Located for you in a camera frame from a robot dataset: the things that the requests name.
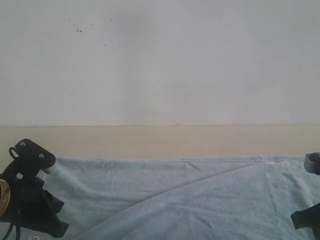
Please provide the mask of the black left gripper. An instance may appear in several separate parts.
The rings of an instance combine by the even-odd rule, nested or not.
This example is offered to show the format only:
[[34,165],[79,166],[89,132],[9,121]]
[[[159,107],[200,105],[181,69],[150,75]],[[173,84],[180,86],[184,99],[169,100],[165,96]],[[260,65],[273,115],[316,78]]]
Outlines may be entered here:
[[4,180],[9,186],[9,201],[4,211],[6,223],[22,225],[54,238],[65,235],[69,224],[56,216],[64,202],[44,190],[45,182],[41,178],[18,178],[14,174],[6,175]]

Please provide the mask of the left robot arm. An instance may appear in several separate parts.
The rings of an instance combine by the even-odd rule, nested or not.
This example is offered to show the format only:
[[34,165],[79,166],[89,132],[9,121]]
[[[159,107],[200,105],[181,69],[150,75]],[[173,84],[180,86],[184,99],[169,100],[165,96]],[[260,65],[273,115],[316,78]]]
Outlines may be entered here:
[[44,183],[38,177],[28,180],[0,176],[0,221],[9,223],[4,240],[9,239],[13,229],[20,240],[22,228],[53,238],[65,235],[70,225],[58,217],[64,202],[44,189]]

